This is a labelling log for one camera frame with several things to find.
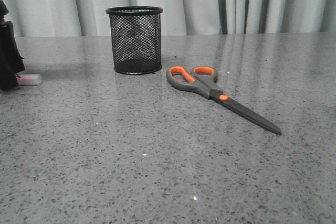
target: scissors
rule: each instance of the scissors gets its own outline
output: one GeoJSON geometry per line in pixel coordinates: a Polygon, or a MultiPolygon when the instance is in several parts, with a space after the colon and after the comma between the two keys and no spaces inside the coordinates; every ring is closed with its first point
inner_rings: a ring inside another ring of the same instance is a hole
{"type": "Polygon", "coordinates": [[[167,80],[178,90],[200,94],[206,99],[213,99],[222,106],[257,124],[267,131],[281,135],[281,129],[261,115],[236,102],[216,84],[217,72],[211,67],[195,67],[188,73],[182,66],[167,69],[167,80]]]}

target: scissor blade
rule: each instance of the scissor blade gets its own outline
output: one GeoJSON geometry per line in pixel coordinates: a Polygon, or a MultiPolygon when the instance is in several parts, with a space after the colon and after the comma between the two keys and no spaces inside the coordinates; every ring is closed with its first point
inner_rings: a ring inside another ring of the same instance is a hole
{"type": "Polygon", "coordinates": [[[222,106],[228,108],[229,110],[235,112],[236,114],[249,120],[250,122],[253,122],[258,126],[264,128],[265,130],[273,132],[278,135],[282,134],[281,129],[278,126],[268,121],[266,118],[262,117],[256,112],[250,110],[249,108],[241,105],[239,102],[236,102],[231,98],[229,98],[227,101],[222,101],[216,97],[212,97],[212,99],[221,104],[222,106]]]}

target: orange handle grip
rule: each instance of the orange handle grip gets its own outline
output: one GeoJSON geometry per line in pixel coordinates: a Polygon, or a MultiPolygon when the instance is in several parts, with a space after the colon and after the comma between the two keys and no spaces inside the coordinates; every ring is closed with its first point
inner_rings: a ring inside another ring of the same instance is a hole
{"type": "Polygon", "coordinates": [[[212,76],[215,73],[215,70],[211,67],[196,67],[194,68],[195,73],[207,73],[212,76]]]}
{"type": "Polygon", "coordinates": [[[184,69],[182,66],[174,66],[170,69],[170,74],[173,75],[175,73],[180,73],[182,74],[183,78],[187,82],[193,82],[195,79],[184,69]]]}

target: mesh cup rim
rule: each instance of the mesh cup rim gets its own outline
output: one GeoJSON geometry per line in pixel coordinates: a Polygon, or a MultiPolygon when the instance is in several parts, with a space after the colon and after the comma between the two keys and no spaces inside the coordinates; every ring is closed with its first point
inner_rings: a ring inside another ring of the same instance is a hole
{"type": "Polygon", "coordinates": [[[156,6],[120,6],[106,9],[107,14],[116,16],[146,16],[146,15],[160,14],[162,12],[163,9],[156,6]],[[132,12],[132,10],[144,10],[144,11],[132,12]]]}

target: gray countertop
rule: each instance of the gray countertop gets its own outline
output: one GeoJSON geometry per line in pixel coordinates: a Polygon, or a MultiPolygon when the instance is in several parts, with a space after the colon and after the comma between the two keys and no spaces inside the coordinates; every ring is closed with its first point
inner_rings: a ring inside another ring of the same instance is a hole
{"type": "Polygon", "coordinates": [[[40,86],[0,91],[0,223],[336,223],[336,33],[162,38],[113,71],[109,37],[17,38],[40,86]],[[267,132],[165,71],[206,65],[267,132]]]}

